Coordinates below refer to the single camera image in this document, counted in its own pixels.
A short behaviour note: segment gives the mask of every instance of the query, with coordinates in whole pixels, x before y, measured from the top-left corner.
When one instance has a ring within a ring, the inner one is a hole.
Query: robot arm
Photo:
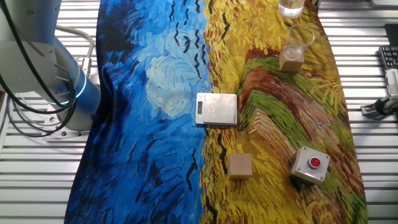
[[[387,96],[371,105],[361,107],[363,116],[377,119],[395,113],[398,109],[398,70],[386,70]]]
[[[94,43],[90,42],[92,47],[83,59],[83,71],[68,50],[54,37],[56,28],[86,35],[78,30],[57,27],[61,0],[0,2],[4,12],[0,12],[0,76],[4,80],[3,88],[0,87],[0,90],[8,89],[13,93],[35,91],[57,111],[62,111],[58,114],[60,120],[69,116],[68,110],[64,109],[66,105],[69,105],[68,108],[74,105],[75,111],[72,117],[68,118],[66,127],[74,131],[89,130],[100,102],[99,88],[85,75],[91,66],[90,56]],[[21,39],[20,42],[5,16],[7,12]],[[33,69],[28,66],[22,50],[26,51]],[[35,77],[34,70],[45,86]]]

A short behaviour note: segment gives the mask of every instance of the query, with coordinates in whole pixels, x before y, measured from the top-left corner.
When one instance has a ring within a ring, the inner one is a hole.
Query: white cable
[[[87,33],[83,32],[83,31],[80,31],[80,30],[77,30],[74,28],[70,28],[70,27],[60,26],[60,25],[57,25],[56,29],[60,30],[60,31],[68,32],[70,34],[76,34],[76,35],[82,36],[84,39],[88,40],[88,43],[90,44],[90,46],[88,47],[88,52],[87,52],[86,57],[91,58],[91,56],[93,55],[93,51],[94,51],[94,40],[93,40],[93,38],[91,38],[90,35],[88,35]]]

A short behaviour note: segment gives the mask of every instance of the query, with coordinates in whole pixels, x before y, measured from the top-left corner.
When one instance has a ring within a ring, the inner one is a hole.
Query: slotted aluminum surface
[[[100,2],[64,0],[58,24],[95,37]],[[395,116],[375,121],[361,116],[359,107],[386,95],[384,72],[377,58],[388,45],[385,23],[397,23],[398,11],[374,9],[369,1],[323,0],[319,10],[336,57],[349,109],[358,160],[368,201],[369,223],[398,223],[398,122]],[[73,56],[84,56],[88,43],[56,31]],[[98,79],[93,58],[92,79]],[[34,93],[24,94],[36,107],[47,107]],[[33,120],[44,117],[31,114]],[[34,133],[26,124],[24,130]],[[70,187],[85,142],[47,143],[21,136],[8,123],[0,134],[0,224],[61,224]]]

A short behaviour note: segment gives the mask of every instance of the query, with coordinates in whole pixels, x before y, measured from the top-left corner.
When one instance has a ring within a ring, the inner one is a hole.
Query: wooden block
[[[281,72],[298,72],[304,64],[304,55],[297,60],[289,60],[284,55],[285,46],[279,54],[279,70]]]
[[[230,154],[228,159],[228,175],[230,179],[248,179],[253,175],[251,154]]]

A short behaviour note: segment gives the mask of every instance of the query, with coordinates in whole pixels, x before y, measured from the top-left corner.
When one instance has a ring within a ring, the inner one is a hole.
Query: clear plastic cup
[[[289,19],[298,17],[303,11],[305,0],[279,0],[279,13]]]
[[[285,58],[288,60],[299,59],[314,40],[315,34],[308,26],[292,26],[287,33],[287,43],[284,49]]]

